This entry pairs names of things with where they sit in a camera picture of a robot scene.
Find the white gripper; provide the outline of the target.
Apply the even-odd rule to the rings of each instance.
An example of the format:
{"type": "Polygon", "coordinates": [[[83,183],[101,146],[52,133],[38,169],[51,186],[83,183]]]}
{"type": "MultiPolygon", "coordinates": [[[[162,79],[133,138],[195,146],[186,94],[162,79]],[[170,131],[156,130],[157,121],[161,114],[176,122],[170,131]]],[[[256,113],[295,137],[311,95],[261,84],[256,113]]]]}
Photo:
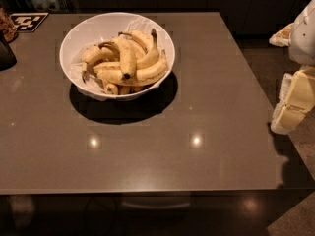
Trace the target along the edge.
{"type": "Polygon", "coordinates": [[[271,130],[287,135],[295,130],[315,106],[315,68],[302,66],[293,75],[285,73],[271,130]]]}

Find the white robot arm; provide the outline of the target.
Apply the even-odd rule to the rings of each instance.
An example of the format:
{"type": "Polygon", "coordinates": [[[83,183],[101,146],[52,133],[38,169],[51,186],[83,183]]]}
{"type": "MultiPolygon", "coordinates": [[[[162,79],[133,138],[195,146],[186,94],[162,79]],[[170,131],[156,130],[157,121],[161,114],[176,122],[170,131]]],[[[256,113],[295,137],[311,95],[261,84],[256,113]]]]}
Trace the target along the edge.
{"type": "Polygon", "coordinates": [[[269,39],[277,47],[287,47],[289,58],[300,65],[293,75],[285,73],[271,130],[287,135],[295,130],[315,106],[315,0],[311,0],[293,23],[269,39]]]}

